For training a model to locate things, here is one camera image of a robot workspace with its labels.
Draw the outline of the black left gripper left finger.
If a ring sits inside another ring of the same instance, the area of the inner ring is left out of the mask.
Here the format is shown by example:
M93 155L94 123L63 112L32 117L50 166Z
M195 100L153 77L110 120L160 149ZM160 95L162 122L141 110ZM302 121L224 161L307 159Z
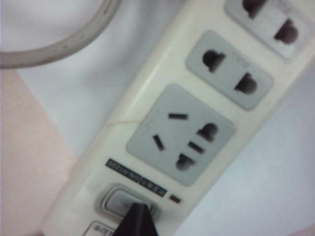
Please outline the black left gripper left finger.
M117 229L115 236L140 236L141 235L141 218L143 213L143 204L134 203Z

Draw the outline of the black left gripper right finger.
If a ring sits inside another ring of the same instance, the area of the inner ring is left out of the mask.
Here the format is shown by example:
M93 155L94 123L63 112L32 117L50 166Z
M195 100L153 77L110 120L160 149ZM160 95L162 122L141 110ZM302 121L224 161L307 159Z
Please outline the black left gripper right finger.
M158 232L147 205L143 205L142 210L142 235L158 236Z

